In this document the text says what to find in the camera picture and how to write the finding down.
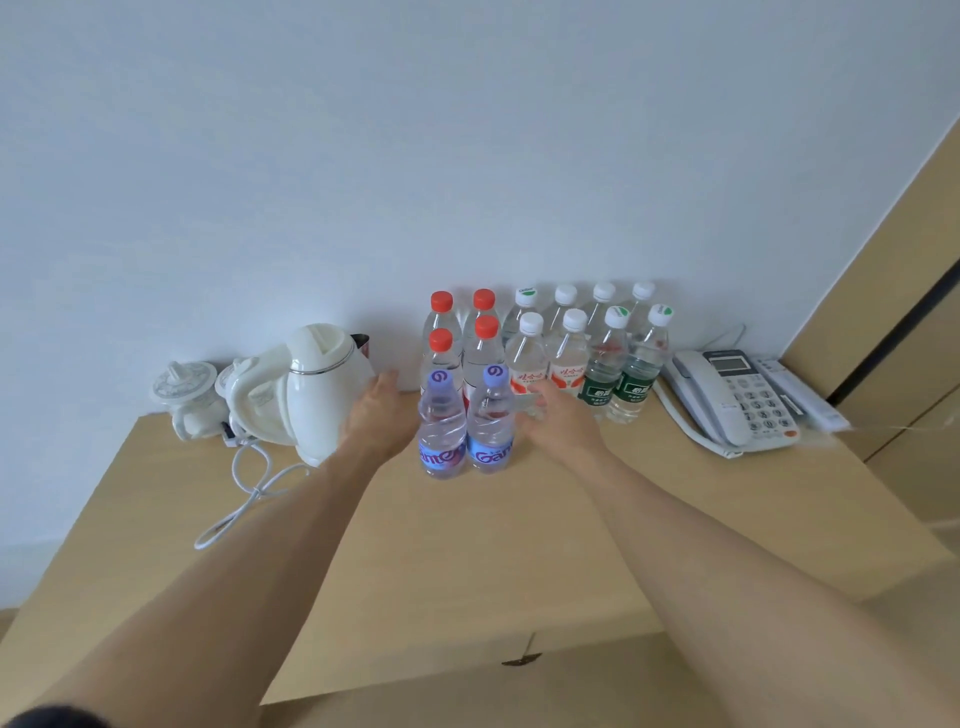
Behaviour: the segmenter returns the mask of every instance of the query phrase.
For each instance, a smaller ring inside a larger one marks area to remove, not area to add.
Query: green bottle label
[[[647,399],[647,394],[653,385],[653,379],[638,379],[635,376],[624,374],[613,393],[620,400],[628,401],[630,404],[638,404]]]
[[[616,382],[596,381],[589,376],[585,376],[584,388],[580,390],[578,397],[591,407],[602,407],[613,396],[614,386],[616,386]]]

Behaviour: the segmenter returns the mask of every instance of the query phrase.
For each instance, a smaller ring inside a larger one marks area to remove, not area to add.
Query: wooden table
[[[854,598],[952,559],[832,438],[728,461],[656,399],[635,424],[603,429],[662,487]],[[295,461],[292,448],[273,452],[278,467]],[[246,497],[233,454],[180,442],[168,416],[137,421],[0,644],[0,720],[197,558],[194,539]],[[249,482],[261,468],[250,453]],[[438,482],[412,446],[365,494],[266,702],[659,630],[559,466],[521,442],[504,473]]]

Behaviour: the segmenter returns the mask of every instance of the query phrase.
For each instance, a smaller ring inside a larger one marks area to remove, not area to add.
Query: white landline phone
[[[800,442],[791,409],[739,349],[676,352],[662,374],[707,437],[689,425],[657,383],[667,412],[690,439],[717,454],[733,458]]]

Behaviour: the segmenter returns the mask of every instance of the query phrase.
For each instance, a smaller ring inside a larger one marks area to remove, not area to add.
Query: red bottle cap
[[[453,334],[448,328],[434,328],[430,331],[430,351],[449,352],[453,346]]]
[[[430,307],[436,313],[446,313],[453,308],[453,296],[446,291],[435,291],[430,297]]]
[[[500,329],[500,322],[493,316],[478,316],[474,328],[478,339],[493,339]]]
[[[480,311],[489,311],[496,303],[496,296],[490,288],[477,288],[473,292],[473,307]]]

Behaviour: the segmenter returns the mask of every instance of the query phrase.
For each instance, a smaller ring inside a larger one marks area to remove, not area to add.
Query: person
[[[947,680],[839,593],[636,473],[588,408],[533,387],[520,432],[580,481],[667,632],[736,725],[960,725]],[[377,469],[418,427],[396,375],[337,450],[106,637],[11,728],[252,724]]]

